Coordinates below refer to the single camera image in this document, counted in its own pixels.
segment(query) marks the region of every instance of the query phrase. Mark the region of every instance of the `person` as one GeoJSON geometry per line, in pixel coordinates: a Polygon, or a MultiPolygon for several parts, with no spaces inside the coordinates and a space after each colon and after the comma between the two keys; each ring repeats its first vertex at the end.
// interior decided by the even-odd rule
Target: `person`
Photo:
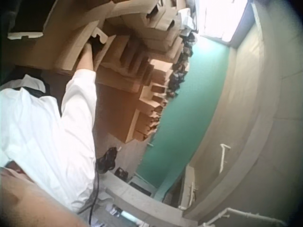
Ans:
{"type": "Polygon", "coordinates": [[[42,215],[41,204],[49,207],[47,212],[53,204],[77,212],[90,197],[96,162],[95,77],[87,43],[66,86],[62,116],[43,81],[31,75],[0,87],[1,217],[11,211],[42,215]]]}

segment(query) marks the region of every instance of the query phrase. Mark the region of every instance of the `gray wall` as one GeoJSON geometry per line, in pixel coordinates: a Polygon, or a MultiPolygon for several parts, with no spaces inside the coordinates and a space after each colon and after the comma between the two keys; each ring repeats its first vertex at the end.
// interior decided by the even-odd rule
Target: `gray wall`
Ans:
{"type": "MultiPolygon", "coordinates": [[[[251,73],[251,67],[255,63],[252,62],[252,64],[246,65],[243,63],[239,65],[238,61],[245,61],[238,58],[239,54],[247,51],[247,57],[249,57],[249,53],[254,52],[254,47],[260,45],[258,56],[260,58],[261,73],[257,74],[256,71],[252,75],[255,79],[259,78],[258,85],[255,87],[257,89],[257,96],[254,102],[254,105],[258,106],[258,108],[253,109],[250,113],[251,118],[256,116],[254,120],[255,125],[251,129],[247,139],[247,130],[244,130],[242,131],[244,132],[243,137],[234,137],[234,141],[229,141],[231,136],[229,132],[237,134],[233,130],[240,130],[237,122],[241,121],[245,117],[243,115],[247,113],[246,108],[245,110],[241,109],[240,106],[242,105],[235,106],[236,109],[233,111],[234,115],[238,116],[238,119],[234,117],[233,120],[229,121],[229,124],[230,127],[232,127],[232,124],[236,125],[236,127],[226,132],[228,136],[222,137],[221,140],[218,139],[217,141],[217,146],[221,142],[230,142],[232,148],[233,146],[237,147],[237,145],[232,144],[233,142],[238,144],[244,142],[245,146],[243,150],[240,148],[238,150],[240,155],[243,155],[243,152],[250,148],[250,151],[246,153],[248,158],[243,159],[239,155],[239,158],[232,163],[231,170],[235,169],[233,169],[233,164],[239,164],[239,160],[245,160],[247,164],[253,164],[253,166],[250,167],[247,174],[245,173],[242,181],[234,185],[234,188],[232,188],[232,181],[235,179],[231,176],[237,178],[237,175],[241,175],[241,168],[238,168],[237,172],[233,172],[233,175],[230,174],[231,171],[228,168],[226,169],[226,171],[229,171],[226,173],[226,176],[229,174],[230,184],[227,182],[224,183],[225,187],[223,187],[221,194],[224,194],[226,191],[231,193],[226,193],[227,197],[225,198],[221,194],[217,194],[218,197],[221,197],[221,201],[217,201],[217,204],[211,201],[211,199],[216,201],[216,196],[213,196],[211,199],[207,197],[208,204],[216,204],[215,206],[205,206],[205,194],[213,192],[213,190],[206,189],[205,192],[200,193],[200,199],[198,198],[197,202],[185,212],[185,217],[200,220],[200,223],[210,220],[218,212],[227,207],[287,220],[301,199],[303,189],[302,24],[284,1],[272,0],[267,7],[256,2],[255,6],[257,29],[255,27],[252,28],[241,49],[239,48],[235,66],[235,74],[239,67],[244,67],[241,75],[243,78],[246,78],[251,73]],[[258,35],[259,39],[255,39],[252,43],[247,42],[254,35],[258,35]],[[261,122],[262,119],[263,125],[256,127],[257,123],[261,122]]],[[[245,103],[245,100],[249,102],[250,95],[255,90],[250,90],[246,86],[243,86],[243,88],[245,89],[245,92],[242,92],[243,95],[241,97],[234,96],[232,99],[225,99],[225,106],[228,106],[227,104],[230,105],[234,99],[239,99],[243,103],[245,103]]],[[[220,109],[219,104],[217,110],[219,109],[222,113],[228,114],[229,112],[226,112],[224,108],[220,109]]],[[[218,123],[215,124],[212,122],[208,130],[211,131],[210,128],[216,128],[216,126],[218,126],[218,123]]],[[[208,137],[206,133],[203,141],[207,139],[208,143],[207,145],[203,145],[202,141],[200,150],[198,149],[191,161],[192,166],[197,166],[197,163],[200,163],[203,159],[206,162],[207,156],[205,152],[207,152],[208,146],[212,144],[212,139],[217,136],[214,131],[216,130],[209,133],[208,137]]],[[[217,152],[216,149],[216,146],[214,146],[211,150],[215,153],[217,152]]],[[[242,169],[247,170],[246,163],[243,162],[242,164],[242,169]]],[[[205,174],[206,171],[202,172],[201,170],[201,167],[195,168],[196,181],[199,185],[203,185],[203,179],[199,183],[199,177],[205,174]]],[[[213,183],[208,186],[217,190],[218,185],[224,182],[224,180],[226,180],[226,177],[223,174],[213,179],[213,183]],[[215,181],[219,181],[217,186],[214,186],[215,181]]],[[[228,219],[223,218],[218,220],[215,224],[217,227],[269,226],[265,223],[236,217],[235,215],[231,215],[228,219]]]]}

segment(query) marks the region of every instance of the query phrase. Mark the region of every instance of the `gray floor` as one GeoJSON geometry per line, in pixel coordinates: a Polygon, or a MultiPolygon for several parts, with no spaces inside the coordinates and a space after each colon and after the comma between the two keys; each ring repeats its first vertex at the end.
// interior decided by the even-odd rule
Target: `gray floor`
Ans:
{"type": "MultiPolygon", "coordinates": [[[[60,107],[66,84],[71,78],[66,75],[51,72],[43,72],[42,77],[50,85],[51,95],[57,98],[58,106],[60,107]]],[[[97,101],[96,121],[98,121],[98,126],[102,125],[102,119],[99,118],[101,111],[102,104],[98,103],[97,101]]],[[[96,157],[99,158],[103,156],[110,147],[122,147],[120,152],[118,152],[116,158],[116,168],[113,171],[115,171],[118,167],[121,167],[129,173],[129,177],[132,176],[141,162],[149,140],[147,139],[144,142],[133,140],[127,144],[124,144],[109,134],[106,128],[102,127],[94,127],[93,134],[95,140],[96,157]]]]}

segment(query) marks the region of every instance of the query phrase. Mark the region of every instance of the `beige wall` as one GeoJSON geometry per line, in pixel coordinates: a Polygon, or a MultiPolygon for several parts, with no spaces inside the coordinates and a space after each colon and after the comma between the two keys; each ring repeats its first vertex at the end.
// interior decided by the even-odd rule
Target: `beige wall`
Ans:
{"type": "MultiPolygon", "coordinates": [[[[226,207],[287,220],[302,194],[302,24],[281,0],[272,0],[267,7],[256,2],[255,16],[256,26],[237,52],[232,82],[236,84],[227,86],[227,77],[222,101],[190,163],[202,188],[185,217],[200,222],[226,207]],[[220,143],[232,149],[227,151],[225,173],[216,177],[219,166],[214,154],[220,151],[220,143]],[[209,156],[215,167],[207,163],[209,156]]],[[[261,226],[233,215],[215,224],[227,227],[249,223],[261,226]]]]}

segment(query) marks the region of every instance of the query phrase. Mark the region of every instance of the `person's arm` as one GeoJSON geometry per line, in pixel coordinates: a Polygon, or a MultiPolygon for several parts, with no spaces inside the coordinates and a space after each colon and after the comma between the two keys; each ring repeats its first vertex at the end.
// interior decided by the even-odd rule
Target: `person's arm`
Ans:
{"type": "Polygon", "coordinates": [[[79,195],[73,210],[80,208],[88,199],[95,177],[96,158],[92,135],[97,101],[95,77],[91,45],[86,44],[62,101],[64,143],[67,145],[64,152],[69,160],[65,174],[73,192],[79,195]]]}

